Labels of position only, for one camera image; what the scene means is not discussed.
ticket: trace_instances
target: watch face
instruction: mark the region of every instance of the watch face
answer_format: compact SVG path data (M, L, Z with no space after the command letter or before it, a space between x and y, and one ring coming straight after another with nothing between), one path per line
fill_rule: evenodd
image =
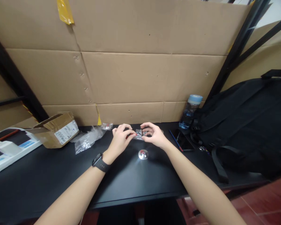
M93 160L93 162L92 162L92 165L94 165L94 164L99 160L99 158L101 157L101 155L102 155L102 153L99 153L99 154L94 158L94 160Z

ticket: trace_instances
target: blue pen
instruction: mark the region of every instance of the blue pen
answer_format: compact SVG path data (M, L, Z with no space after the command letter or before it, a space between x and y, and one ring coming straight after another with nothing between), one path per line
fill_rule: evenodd
M174 138L174 140L175 140L175 142L177 143L177 145L178 145L178 147L180 148L180 150L181 150L182 152L184 152L184 151L182 150L182 148L180 147L178 141L176 140L176 138L175 138L174 135L172 134L171 130L169 130L169 132L171 133L172 137Z

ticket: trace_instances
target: black metal shelf frame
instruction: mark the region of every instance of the black metal shelf frame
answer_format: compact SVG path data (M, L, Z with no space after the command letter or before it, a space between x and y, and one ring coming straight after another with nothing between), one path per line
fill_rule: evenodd
M214 95L218 94L223 88L230 73L238 67L247 57L255 52L260 46L267 42L271 37L281 30L281 21L261 37L253 46L251 46L243 54L242 51L249 40L254 28L256 27L264 12L268 9L269 0L255 0L247 18L240 29L235 42L227 55L227 58L211 88L211 91L206 99L209 101Z
M18 97L0 102L0 106L22 101L38 122L48 119L46 111L0 43L0 75Z

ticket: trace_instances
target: human hand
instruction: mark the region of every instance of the human hand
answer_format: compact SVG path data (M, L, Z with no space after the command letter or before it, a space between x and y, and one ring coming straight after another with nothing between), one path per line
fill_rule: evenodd
M165 147L171 144L171 142L165 137L159 126L156 126L150 122L146 122L143 123L140 127L143 132L147 131L145 136L142 137L145 142L150 142L163 150L165 149Z
M119 125L112 130L113 139L109 145L109 148L103 154L103 161L107 164L111 164L127 147L129 142L136 136L135 131L129 124Z

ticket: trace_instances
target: smartwatch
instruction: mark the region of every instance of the smartwatch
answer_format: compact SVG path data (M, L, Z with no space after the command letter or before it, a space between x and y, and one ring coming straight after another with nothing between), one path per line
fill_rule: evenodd
M105 162L103 162L102 160L103 157L103 153L99 153L93 160L92 162L92 166L95 166L97 168L99 168L100 170L102 170L103 172L107 172L110 165L106 164Z

